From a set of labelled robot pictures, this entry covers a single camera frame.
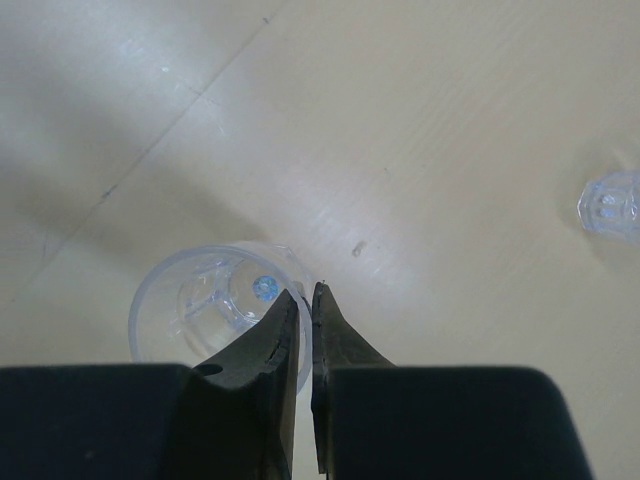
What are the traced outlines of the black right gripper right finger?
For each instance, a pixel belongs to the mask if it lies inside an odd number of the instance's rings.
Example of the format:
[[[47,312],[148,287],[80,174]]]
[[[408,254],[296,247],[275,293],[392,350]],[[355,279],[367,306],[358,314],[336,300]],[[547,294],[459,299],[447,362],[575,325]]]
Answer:
[[[397,366],[346,321],[324,283],[311,321],[311,410],[325,477],[592,477],[565,399],[543,372]]]

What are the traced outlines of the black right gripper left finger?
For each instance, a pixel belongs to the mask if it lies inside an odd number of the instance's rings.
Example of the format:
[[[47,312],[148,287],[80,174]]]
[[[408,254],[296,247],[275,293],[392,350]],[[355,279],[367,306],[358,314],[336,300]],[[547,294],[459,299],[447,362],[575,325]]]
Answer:
[[[1,372],[5,479],[288,479],[299,308],[281,294],[203,363]]]

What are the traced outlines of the small clear glass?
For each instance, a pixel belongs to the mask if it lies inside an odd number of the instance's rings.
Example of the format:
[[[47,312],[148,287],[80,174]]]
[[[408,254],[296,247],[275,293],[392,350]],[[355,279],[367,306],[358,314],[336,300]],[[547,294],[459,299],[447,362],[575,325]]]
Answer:
[[[128,339],[138,363],[195,366],[258,324],[288,291],[299,305],[297,386],[312,369],[312,277],[287,246],[241,241],[181,250],[156,265],[138,287]]]
[[[589,232],[639,244],[639,171],[618,171],[588,182],[577,203]]]

